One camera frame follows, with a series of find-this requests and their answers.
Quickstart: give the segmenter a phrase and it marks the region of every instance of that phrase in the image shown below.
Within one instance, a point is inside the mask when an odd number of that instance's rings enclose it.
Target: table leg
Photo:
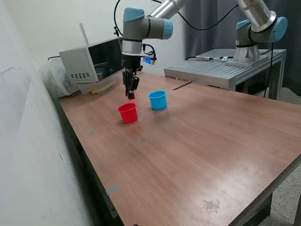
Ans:
[[[257,226],[261,224],[261,222],[264,221],[265,218],[267,218],[271,213],[272,199],[273,199],[273,194],[271,194],[269,198],[266,201],[264,201],[264,203],[256,211],[255,216],[253,216],[243,226]]]
[[[301,196],[298,204],[295,223],[293,224],[293,226],[301,226]]]
[[[269,99],[279,100],[283,82],[285,59],[275,64],[271,68],[269,82]]]

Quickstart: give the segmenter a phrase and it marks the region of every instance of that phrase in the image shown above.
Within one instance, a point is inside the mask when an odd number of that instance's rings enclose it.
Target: tiled floor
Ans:
[[[301,97],[283,88],[281,100],[300,104]],[[301,194],[301,165],[277,188],[273,194],[271,216],[260,226],[292,226]]]

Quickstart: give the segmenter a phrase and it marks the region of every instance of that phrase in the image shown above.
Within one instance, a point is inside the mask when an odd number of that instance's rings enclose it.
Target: plastic bag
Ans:
[[[41,68],[41,75],[46,89],[54,98],[70,96],[79,91],[78,86],[70,82],[60,57],[50,59]]]

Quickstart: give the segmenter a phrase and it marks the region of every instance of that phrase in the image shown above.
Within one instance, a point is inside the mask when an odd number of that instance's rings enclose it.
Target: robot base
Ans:
[[[261,56],[258,46],[236,48],[233,60],[228,60],[226,65],[239,67],[254,67],[265,61],[268,56]]]
[[[228,60],[226,62],[226,65],[228,66],[238,66],[238,67],[254,67],[260,63],[263,63],[266,58],[268,56],[260,56],[258,60],[255,60],[253,62],[250,62],[250,63],[242,63],[242,62],[236,62],[235,60]]]

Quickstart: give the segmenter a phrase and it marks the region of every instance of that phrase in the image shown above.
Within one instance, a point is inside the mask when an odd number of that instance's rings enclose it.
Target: metal workbench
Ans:
[[[269,68],[271,52],[265,53],[267,51],[267,49],[260,50],[260,53],[267,57],[253,67],[229,66],[223,61],[189,59],[164,69],[165,76],[235,91],[238,84]],[[234,54],[235,49],[213,49],[201,56],[214,58],[234,56]],[[285,58],[285,49],[273,51],[273,66],[269,82],[270,99],[278,100],[281,96]]]

